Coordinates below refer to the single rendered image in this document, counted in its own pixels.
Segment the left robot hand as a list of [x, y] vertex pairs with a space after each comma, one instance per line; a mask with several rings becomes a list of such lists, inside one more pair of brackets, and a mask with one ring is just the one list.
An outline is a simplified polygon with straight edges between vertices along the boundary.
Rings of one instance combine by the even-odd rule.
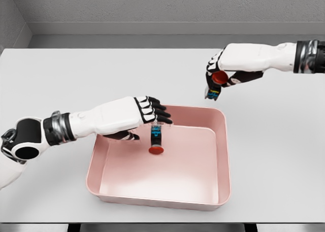
[[152, 122], [172, 124], [167, 107], [150, 96], [124, 97], [100, 105], [95, 113], [94, 132], [115, 140], [139, 140], [132, 129]]

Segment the pink square basket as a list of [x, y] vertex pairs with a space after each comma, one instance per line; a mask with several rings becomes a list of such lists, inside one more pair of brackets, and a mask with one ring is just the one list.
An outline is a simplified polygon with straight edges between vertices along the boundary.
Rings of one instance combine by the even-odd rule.
[[213, 211], [228, 202], [231, 178], [225, 115], [215, 108], [169, 105], [162, 154], [149, 153], [150, 125], [138, 141], [97, 136], [86, 186], [102, 201]]

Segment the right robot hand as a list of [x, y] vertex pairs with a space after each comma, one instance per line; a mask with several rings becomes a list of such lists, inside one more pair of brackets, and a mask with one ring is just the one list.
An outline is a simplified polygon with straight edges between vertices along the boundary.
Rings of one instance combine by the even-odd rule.
[[267, 46], [261, 44], [228, 44], [210, 59], [206, 72], [234, 72], [223, 87], [259, 79], [271, 67], [268, 55], [262, 53], [264, 49]]

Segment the red-button industrial switch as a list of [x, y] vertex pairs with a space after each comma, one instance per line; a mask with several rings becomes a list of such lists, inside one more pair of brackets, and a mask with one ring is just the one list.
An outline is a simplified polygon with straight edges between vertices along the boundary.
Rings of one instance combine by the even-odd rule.
[[154, 123], [150, 129], [150, 148], [149, 153], [159, 155], [164, 152], [162, 147], [161, 125]]
[[228, 75], [225, 71], [217, 71], [214, 73], [206, 73], [207, 87], [205, 90], [205, 99], [217, 100], [223, 85], [228, 81]]

